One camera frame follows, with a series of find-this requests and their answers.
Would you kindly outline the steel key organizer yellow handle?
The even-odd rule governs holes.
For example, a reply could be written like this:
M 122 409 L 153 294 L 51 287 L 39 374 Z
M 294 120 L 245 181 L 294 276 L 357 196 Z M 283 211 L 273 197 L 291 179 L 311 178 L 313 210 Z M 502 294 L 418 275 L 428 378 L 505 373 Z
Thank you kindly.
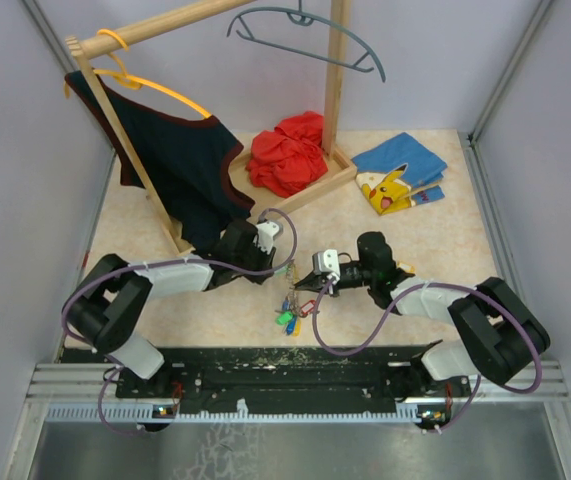
M 298 270 L 295 264 L 295 261 L 292 260 L 288 263 L 288 265 L 290 270 L 287 274 L 285 274 L 287 283 L 288 283 L 288 292 L 286 294 L 286 296 L 284 297 L 281 306 L 279 309 L 276 310 L 276 317 L 284 311 L 291 311 L 295 317 L 298 317 L 301 321 L 305 318 L 307 318 L 308 316 L 310 316 L 311 314 L 309 314 L 307 317 L 305 318 L 301 318 L 298 316 L 298 309 L 301 305 L 303 305 L 304 303 L 306 303 L 307 301 L 300 303 L 300 299 L 299 299 L 299 292 L 294 290 L 294 284 L 299 281 L 299 275 L 298 275 Z M 284 333 L 284 329 L 286 325 L 280 326 L 279 327 L 282 328 L 282 332 Z

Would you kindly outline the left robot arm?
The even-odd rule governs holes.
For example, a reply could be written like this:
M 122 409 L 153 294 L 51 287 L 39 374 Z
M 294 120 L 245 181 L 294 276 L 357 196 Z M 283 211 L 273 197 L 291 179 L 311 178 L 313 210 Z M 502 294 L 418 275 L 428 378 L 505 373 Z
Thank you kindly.
M 173 373 L 160 351 L 135 332 L 147 301 L 211 291 L 239 277 L 262 284 L 274 273 L 275 240 L 281 233 L 276 221 L 236 220 L 211 249 L 176 260 L 134 265 L 106 255 L 64 305 L 64 326 L 134 373 L 149 395 L 162 396 L 172 387 Z

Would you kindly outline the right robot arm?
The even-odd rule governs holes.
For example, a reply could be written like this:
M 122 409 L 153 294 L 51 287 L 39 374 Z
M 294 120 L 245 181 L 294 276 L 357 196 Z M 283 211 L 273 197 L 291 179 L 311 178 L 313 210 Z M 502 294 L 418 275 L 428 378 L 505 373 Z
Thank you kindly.
M 429 347 L 412 370 L 412 384 L 419 393 L 435 395 L 447 380 L 470 375 L 508 389 L 510 381 L 527 366 L 534 367 L 535 376 L 522 393 L 539 387 L 543 375 L 541 356 L 551 340 L 503 279 L 489 277 L 473 287 L 424 280 L 394 259 L 380 232 L 361 234 L 356 246 L 356 259 L 347 262 L 341 261 L 335 249 L 315 253 L 312 271 L 295 288 L 318 297 L 364 288 L 386 314 L 422 317 L 454 326 L 458 340 Z

